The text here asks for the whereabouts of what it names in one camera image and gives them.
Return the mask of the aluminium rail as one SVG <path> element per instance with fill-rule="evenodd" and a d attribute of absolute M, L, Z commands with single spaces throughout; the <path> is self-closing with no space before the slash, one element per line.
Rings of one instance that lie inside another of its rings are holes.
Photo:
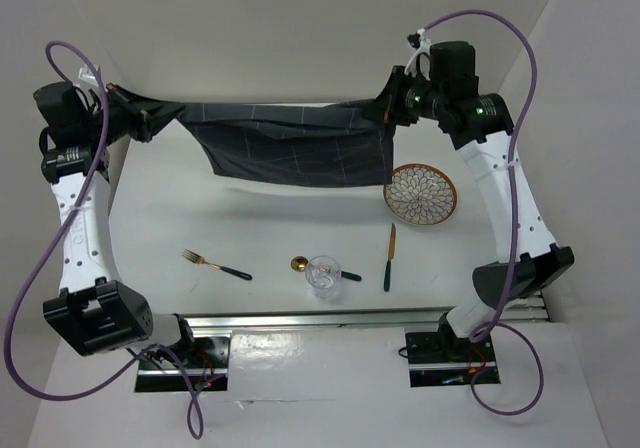
<path fill-rule="evenodd" d="M 543 296 L 538 293 L 510 302 L 503 318 L 517 322 L 549 322 L 550 317 Z"/>
<path fill-rule="evenodd" d="M 183 315 L 192 329 L 324 328 L 438 324 L 444 309 L 406 308 Z"/>

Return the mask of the gold fork green handle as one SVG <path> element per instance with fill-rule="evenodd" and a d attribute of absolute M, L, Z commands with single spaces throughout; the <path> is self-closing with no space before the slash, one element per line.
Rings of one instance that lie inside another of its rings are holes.
<path fill-rule="evenodd" d="M 253 276 L 250 275 L 249 273 L 246 272 L 242 272 L 239 271 L 237 269 L 234 268 L 230 268 L 224 265 L 220 265 L 220 264 L 216 264 L 213 262 L 208 261 L 206 258 L 204 258 L 203 256 L 199 255 L 198 253 L 195 253 L 191 250 L 185 249 L 182 252 L 182 257 L 185 258 L 186 260 L 188 260 L 189 262 L 196 264 L 196 265 L 203 265 L 203 266 L 209 266 L 212 267 L 218 271 L 227 273 L 229 275 L 232 275 L 234 277 L 240 278 L 242 280 L 245 281 L 252 281 L 253 280 Z"/>

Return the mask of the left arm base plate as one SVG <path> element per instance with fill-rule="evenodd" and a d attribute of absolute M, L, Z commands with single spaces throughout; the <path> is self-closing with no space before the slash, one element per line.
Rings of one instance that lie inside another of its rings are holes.
<path fill-rule="evenodd" d="M 195 391 L 224 392 L 228 389 L 230 345 L 230 335 L 223 334 L 196 338 L 190 351 L 176 351 Z M 180 393 L 187 392 L 188 387 L 169 355 L 155 352 L 139 362 L 134 391 Z"/>

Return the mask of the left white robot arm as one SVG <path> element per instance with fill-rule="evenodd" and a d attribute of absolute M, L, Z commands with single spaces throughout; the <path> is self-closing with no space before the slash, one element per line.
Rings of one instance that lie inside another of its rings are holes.
<path fill-rule="evenodd" d="M 183 109 L 107 87 L 106 97 L 85 105 L 70 82 L 34 94 L 47 126 L 40 135 L 42 173 L 59 209 L 63 272 L 56 297 L 44 302 L 48 324 L 80 355 L 162 344 L 176 367 L 196 358 L 197 342 L 177 314 L 155 314 L 146 298 L 127 287 L 116 268 L 109 229 L 108 154 L 99 143 L 125 135 L 148 142 Z"/>

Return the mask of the floral patterned ceramic plate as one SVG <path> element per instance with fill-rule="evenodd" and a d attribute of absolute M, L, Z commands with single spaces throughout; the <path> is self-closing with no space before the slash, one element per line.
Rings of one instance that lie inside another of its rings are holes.
<path fill-rule="evenodd" d="M 457 190 L 441 170 L 426 164 L 395 168 L 383 188 L 390 211 L 405 223 L 434 226 L 448 220 L 458 204 Z"/>

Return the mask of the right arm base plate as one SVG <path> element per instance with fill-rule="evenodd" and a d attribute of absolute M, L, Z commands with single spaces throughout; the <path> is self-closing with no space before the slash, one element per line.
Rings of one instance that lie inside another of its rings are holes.
<path fill-rule="evenodd" d="M 405 333 L 398 355 L 408 364 L 411 388 L 500 384 L 491 340 L 471 343 L 439 329 Z"/>

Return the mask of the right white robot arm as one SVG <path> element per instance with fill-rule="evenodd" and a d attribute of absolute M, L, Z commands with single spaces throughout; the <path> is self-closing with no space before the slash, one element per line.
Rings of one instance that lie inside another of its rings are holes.
<path fill-rule="evenodd" d="M 575 262 L 546 227 L 521 166 L 517 130 L 504 99 L 482 95 L 476 52 L 465 41 L 430 44 L 413 37 L 415 52 L 393 68 L 364 117 L 391 126 L 433 120 L 451 139 L 485 203 L 496 243 L 495 262 L 476 268 L 471 294 L 441 316 L 436 347 L 460 359 L 488 334 L 506 306 L 554 282 Z"/>

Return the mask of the dark grey checked napkin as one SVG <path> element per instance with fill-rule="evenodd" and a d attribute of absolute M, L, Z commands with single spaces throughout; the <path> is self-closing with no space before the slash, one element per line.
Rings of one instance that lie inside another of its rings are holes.
<path fill-rule="evenodd" d="M 392 178 L 395 129 L 365 118 L 367 104 L 188 103 L 175 120 L 218 176 L 310 188 L 383 186 Z"/>

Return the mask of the aluminium front rail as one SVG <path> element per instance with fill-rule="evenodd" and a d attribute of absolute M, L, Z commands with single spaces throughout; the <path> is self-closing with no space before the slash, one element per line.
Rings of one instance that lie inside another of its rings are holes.
<path fill-rule="evenodd" d="M 183 315 L 192 329 L 324 328 L 438 324 L 444 309 L 406 308 Z"/>

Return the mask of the clear drinking glass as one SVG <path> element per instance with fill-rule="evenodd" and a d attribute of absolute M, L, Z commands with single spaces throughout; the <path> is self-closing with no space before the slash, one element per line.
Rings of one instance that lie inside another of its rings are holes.
<path fill-rule="evenodd" d="M 313 295 L 318 299 L 331 300 L 341 288 L 341 267 L 329 256 L 321 255 L 310 259 L 304 274 Z"/>

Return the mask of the aluminium right side rail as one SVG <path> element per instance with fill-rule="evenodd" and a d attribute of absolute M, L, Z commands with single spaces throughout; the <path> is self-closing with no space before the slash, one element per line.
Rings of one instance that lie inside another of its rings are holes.
<path fill-rule="evenodd" d="M 543 296 L 538 293 L 510 302 L 503 318 L 517 322 L 549 322 L 550 317 Z"/>

